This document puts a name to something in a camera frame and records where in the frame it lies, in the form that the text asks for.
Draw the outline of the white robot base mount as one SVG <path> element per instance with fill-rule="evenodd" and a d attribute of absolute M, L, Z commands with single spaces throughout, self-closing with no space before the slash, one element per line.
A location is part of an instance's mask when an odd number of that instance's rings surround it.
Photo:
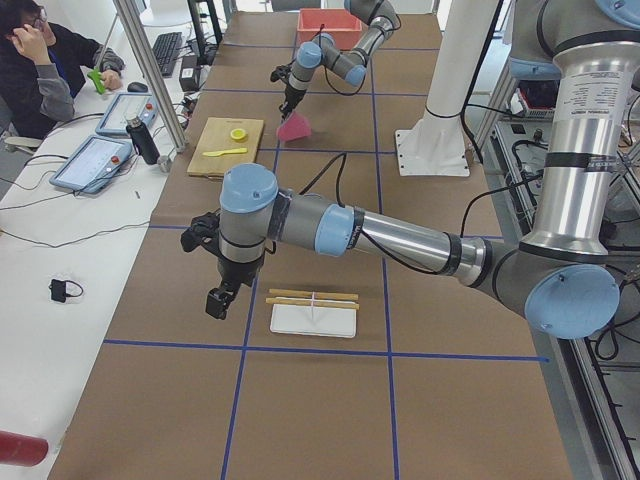
<path fill-rule="evenodd" d="M 396 152 L 402 176 L 467 177 L 463 108 L 484 45 L 493 36 L 502 3 L 458 0 L 451 4 L 424 114 L 398 130 Z"/>

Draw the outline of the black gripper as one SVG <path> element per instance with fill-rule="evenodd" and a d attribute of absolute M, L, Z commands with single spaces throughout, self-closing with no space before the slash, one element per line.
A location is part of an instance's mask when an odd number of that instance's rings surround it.
<path fill-rule="evenodd" d="M 205 312 L 215 319 L 225 319 L 231 303 L 242 285 L 251 286 L 264 264 L 264 242 L 237 246 L 226 240 L 220 227 L 220 211 L 194 217 L 181 234 L 184 252 L 201 247 L 218 259 L 220 285 L 207 294 Z"/>
<path fill-rule="evenodd" d="M 279 110 L 282 119 L 287 120 L 304 98 L 306 94 L 306 82 L 298 79 L 294 75 L 291 64 L 276 66 L 270 74 L 270 81 L 272 83 L 282 81 L 285 84 L 285 99 L 279 106 Z"/>

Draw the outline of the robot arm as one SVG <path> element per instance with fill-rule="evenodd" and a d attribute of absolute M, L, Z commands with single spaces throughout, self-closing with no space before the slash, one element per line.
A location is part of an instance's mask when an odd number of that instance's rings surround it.
<path fill-rule="evenodd" d="M 291 15 L 236 18 L 229 42 L 214 68 L 203 107 L 216 114 L 265 117 L 277 102 L 268 85 L 267 65 L 292 54 Z M 279 144 L 267 127 L 258 163 L 275 171 L 293 189 L 308 187 L 328 198 L 380 212 L 406 222 L 450 233 L 460 230 L 471 208 L 467 233 L 498 237 L 494 207 L 483 196 L 484 173 L 474 165 L 466 177 L 400 175 L 393 133 L 413 123 L 430 86 L 441 33 L 431 14 L 406 14 L 373 61 L 364 90 L 351 98 L 332 93 L 316 79 L 302 108 L 314 135 Z M 478 204 L 471 206 L 471 199 Z M 176 299 L 175 341 L 313 350 L 416 351 L 459 350 L 479 336 L 478 347 L 494 348 L 499 337 L 511 338 L 511 352 L 530 350 L 525 322 L 483 294 L 450 277 L 422 275 L 394 261 L 358 251 L 342 257 L 319 256 L 279 245 L 257 282 L 243 287 L 223 320 L 205 311 L 205 297 L 220 279 L 215 258 L 204 250 L 182 256 L 185 293 Z M 351 338 L 274 333 L 272 288 L 318 289 L 358 295 L 357 331 Z"/>
<path fill-rule="evenodd" d="M 341 51 L 335 39 L 321 28 L 310 41 L 302 43 L 291 62 L 272 71 L 270 81 L 285 85 L 285 99 L 279 106 L 283 121 L 293 116 L 319 66 L 360 88 L 372 54 L 401 28 L 401 20 L 389 1 L 345 1 L 344 9 L 368 27 L 352 49 Z"/>

